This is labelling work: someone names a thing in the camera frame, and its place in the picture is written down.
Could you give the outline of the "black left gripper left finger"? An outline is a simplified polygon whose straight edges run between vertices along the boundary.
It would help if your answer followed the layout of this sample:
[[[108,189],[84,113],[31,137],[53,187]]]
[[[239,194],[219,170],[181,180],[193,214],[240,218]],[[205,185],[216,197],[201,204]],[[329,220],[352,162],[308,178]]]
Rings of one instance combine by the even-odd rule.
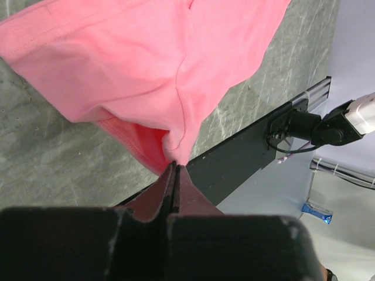
[[[118,222],[165,222],[173,209],[176,163],[169,164],[159,178],[137,197],[113,208]]]

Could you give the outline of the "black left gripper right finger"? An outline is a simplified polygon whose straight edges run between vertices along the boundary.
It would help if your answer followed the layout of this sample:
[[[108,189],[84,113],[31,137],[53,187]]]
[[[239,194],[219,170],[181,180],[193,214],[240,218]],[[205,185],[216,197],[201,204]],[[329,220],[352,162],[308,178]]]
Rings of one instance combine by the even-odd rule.
[[[193,184],[185,166],[176,175],[176,212],[182,215],[223,215]]]

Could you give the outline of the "pink t shirt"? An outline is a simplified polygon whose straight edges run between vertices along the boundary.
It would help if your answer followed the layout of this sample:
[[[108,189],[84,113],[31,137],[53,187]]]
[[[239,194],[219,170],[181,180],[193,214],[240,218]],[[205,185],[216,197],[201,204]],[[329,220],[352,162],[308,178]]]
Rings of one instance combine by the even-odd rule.
[[[1,22],[1,57],[161,174],[189,161],[202,122],[258,70],[288,4],[40,1]]]

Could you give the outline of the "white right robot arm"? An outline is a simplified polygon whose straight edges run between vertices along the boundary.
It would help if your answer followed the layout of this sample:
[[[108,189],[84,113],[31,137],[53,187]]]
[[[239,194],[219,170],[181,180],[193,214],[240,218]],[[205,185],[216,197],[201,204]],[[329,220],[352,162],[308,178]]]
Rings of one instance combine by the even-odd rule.
[[[286,135],[309,141],[311,145],[343,146],[374,132],[374,94],[350,100],[324,117],[294,112],[287,123]]]

